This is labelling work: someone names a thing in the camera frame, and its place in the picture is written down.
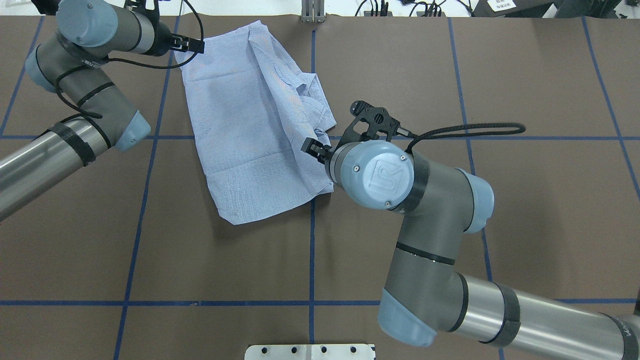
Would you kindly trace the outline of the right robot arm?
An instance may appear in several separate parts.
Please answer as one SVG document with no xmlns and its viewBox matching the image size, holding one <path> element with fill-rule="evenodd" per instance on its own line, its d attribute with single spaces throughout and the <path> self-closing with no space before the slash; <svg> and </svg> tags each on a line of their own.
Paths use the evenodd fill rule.
<svg viewBox="0 0 640 360">
<path fill-rule="evenodd" d="M 489 183 L 382 140 L 302 151 L 361 207 L 402 215 L 377 321 L 393 339 L 429 347 L 438 333 L 553 360 L 637 360 L 639 317 L 581 310 L 455 271 L 465 234 L 492 216 Z"/>
</svg>

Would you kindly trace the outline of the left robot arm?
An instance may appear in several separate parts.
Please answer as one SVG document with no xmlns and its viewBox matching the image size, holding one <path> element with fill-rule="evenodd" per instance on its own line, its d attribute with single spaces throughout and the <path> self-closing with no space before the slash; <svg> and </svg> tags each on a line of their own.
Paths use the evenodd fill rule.
<svg viewBox="0 0 640 360">
<path fill-rule="evenodd" d="M 23 148 L 1 161 L 1 219 L 5 220 L 107 150 L 125 152 L 151 133 L 151 126 L 126 98 L 103 66 L 153 64 L 111 57 L 114 51 L 161 57 L 189 53 L 185 66 L 205 51 L 199 38 L 180 35 L 160 19 L 159 2 L 126 0 L 121 7 L 104 0 L 35 0 L 40 14 L 55 16 L 55 34 L 29 53 L 24 70 L 34 84 L 55 94 L 73 114 L 57 121 Z"/>
</svg>

